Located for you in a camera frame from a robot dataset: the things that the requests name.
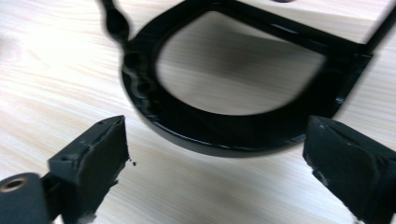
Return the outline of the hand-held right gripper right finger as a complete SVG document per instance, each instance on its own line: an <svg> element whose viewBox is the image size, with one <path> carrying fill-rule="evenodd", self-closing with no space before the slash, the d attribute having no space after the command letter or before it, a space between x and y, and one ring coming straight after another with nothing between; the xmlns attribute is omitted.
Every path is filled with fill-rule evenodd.
<svg viewBox="0 0 396 224"><path fill-rule="evenodd" d="M339 121L311 117L303 157L358 220L390 224L396 214L396 151Z"/></svg>

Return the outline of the black wavy tray stand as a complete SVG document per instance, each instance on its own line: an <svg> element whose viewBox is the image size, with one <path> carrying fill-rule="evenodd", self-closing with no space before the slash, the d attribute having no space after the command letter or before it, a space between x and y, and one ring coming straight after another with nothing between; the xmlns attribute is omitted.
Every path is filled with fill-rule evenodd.
<svg viewBox="0 0 396 224"><path fill-rule="evenodd" d="M122 48L121 79L140 117L166 140L206 155L256 157L304 141L309 117L332 118L343 105L376 47L396 24L396 0L366 43L356 43L238 0L184 0L137 35L114 0L99 0L111 38ZM160 83L156 62L165 41L206 12L216 11L325 58L293 100L254 115L221 115L178 100Z"/></svg>

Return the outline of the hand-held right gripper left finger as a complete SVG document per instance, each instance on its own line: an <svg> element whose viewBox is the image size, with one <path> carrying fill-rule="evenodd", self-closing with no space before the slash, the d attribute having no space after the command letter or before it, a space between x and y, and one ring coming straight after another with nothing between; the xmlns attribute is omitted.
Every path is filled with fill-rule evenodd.
<svg viewBox="0 0 396 224"><path fill-rule="evenodd" d="M129 160L125 117L96 122L49 159L48 202L64 224L86 224Z"/></svg>

